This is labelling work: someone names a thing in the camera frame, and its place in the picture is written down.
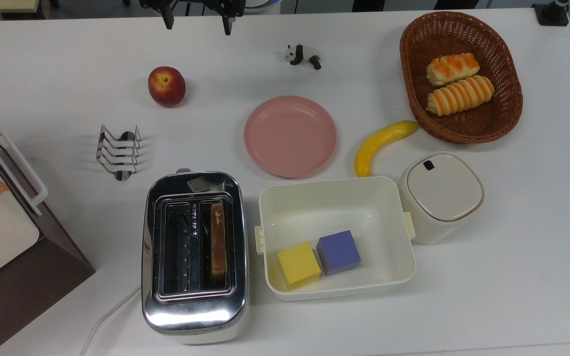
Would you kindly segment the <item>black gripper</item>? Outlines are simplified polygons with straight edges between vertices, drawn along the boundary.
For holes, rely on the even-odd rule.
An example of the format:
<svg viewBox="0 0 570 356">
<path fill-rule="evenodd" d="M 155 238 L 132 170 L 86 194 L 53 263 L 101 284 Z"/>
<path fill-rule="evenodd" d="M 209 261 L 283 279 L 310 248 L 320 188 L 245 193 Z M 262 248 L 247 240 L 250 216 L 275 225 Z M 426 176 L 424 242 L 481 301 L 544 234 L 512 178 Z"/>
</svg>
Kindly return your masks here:
<svg viewBox="0 0 570 356">
<path fill-rule="evenodd" d="M 190 4 L 190 9 L 204 9 L 213 11 L 222 16 L 224 32 L 226 36 L 231 35 L 233 23 L 236 17 L 244 16 L 243 0 L 141 0 L 140 6 L 145 9 L 161 14 L 165 27 L 168 30 L 173 28 L 175 7 L 184 10 Z"/>
</svg>

